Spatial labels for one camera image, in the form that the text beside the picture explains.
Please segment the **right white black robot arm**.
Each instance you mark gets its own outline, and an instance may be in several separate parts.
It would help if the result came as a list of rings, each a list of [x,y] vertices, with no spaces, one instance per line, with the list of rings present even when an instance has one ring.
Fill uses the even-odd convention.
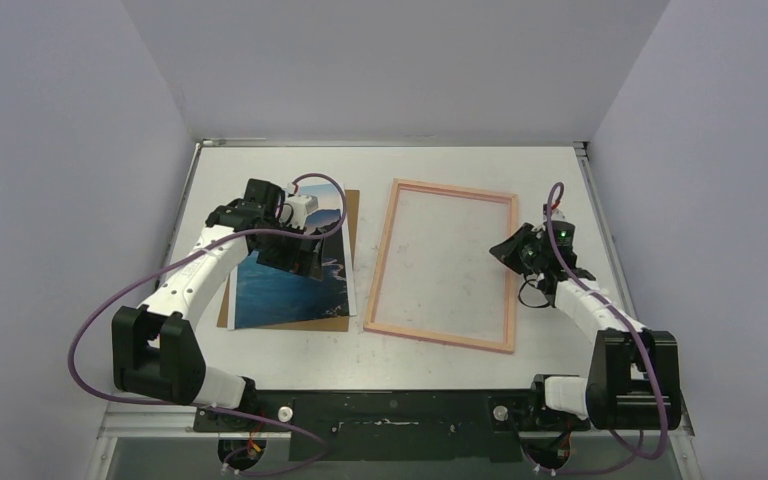
[[[577,265],[575,227],[523,224],[490,254],[570,318],[593,345],[586,376],[541,374],[525,402],[528,421],[548,429],[565,413],[600,430],[678,428],[682,395],[675,337],[652,330],[614,305],[595,276]]]

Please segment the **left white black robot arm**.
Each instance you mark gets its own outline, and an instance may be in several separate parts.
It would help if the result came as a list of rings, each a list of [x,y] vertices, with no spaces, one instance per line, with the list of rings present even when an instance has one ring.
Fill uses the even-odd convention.
[[[296,182],[282,188],[258,179],[248,181],[241,197],[214,209],[191,253],[172,266],[159,288],[139,306],[114,314],[115,387],[177,405],[216,405],[230,428],[250,428],[259,407],[254,381],[208,366],[193,323],[250,254],[273,269],[320,277],[322,242],[342,227],[307,232],[308,217],[320,209]]]

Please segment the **clear acrylic sheet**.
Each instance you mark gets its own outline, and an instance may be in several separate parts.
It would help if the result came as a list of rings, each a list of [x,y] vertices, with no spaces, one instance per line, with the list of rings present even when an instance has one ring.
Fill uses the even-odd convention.
[[[508,235],[503,203],[402,190],[375,324],[502,342],[507,270],[489,250]]]

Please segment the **pink wooden picture frame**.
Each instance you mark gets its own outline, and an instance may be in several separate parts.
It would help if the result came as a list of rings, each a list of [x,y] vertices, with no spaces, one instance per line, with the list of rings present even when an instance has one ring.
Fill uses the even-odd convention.
[[[384,267],[388,253],[388,243],[391,237],[391,230],[394,224],[395,212],[397,209],[398,196],[402,190],[410,190],[421,193],[432,193],[468,199],[485,200],[499,202],[508,207],[508,229],[510,237],[519,226],[519,199],[512,193],[494,192],[476,188],[467,188],[451,185],[441,185],[416,180],[396,179],[392,183],[390,198],[386,214],[383,220],[381,238],[378,244],[378,254],[375,268],[371,280],[369,296],[367,298],[367,307],[365,310],[363,327],[368,332],[374,332],[384,335],[408,338],[412,340],[433,342],[443,345],[451,345],[463,348],[472,348],[504,354],[511,354],[515,350],[515,332],[517,317],[516,287],[518,285],[517,276],[507,267],[506,289],[507,305],[505,312],[505,337],[502,342],[495,343],[485,340],[477,340],[458,335],[442,334],[412,328],[400,328],[390,325],[377,325],[374,322],[376,313],[376,304],[379,297]]]

